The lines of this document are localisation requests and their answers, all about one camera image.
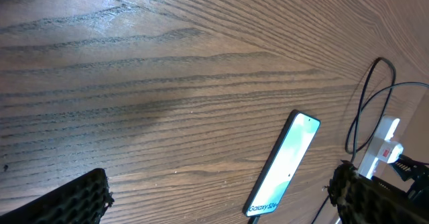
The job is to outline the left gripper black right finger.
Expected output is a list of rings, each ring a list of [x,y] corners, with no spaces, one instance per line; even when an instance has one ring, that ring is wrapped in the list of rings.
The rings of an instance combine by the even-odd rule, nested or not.
[[[381,179],[370,180],[359,174],[348,161],[335,169],[327,191],[343,223],[428,224],[428,209]]]

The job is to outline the Galaxy S24 smartphone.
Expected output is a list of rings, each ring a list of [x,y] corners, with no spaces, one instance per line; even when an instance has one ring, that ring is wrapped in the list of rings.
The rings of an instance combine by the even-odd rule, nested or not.
[[[255,217],[274,212],[290,185],[320,120],[293,110],[243,207],[243,214]]]

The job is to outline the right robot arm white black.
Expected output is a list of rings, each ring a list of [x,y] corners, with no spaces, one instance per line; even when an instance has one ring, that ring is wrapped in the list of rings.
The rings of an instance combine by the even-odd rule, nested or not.
[[[389,165],[404,182],[410,179],[414,181],[407,192],[376,176],[373,176],[371,180],[393,194],[407,198],[413,203],[428,204],[428,163],[415,161],[400,154],[398,159]]]

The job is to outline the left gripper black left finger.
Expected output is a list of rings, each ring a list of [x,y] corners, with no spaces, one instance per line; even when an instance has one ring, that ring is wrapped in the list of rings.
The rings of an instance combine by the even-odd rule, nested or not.
[[[1,216],[3,224],[99,224],[114,203],[105,170],[95,168]]]

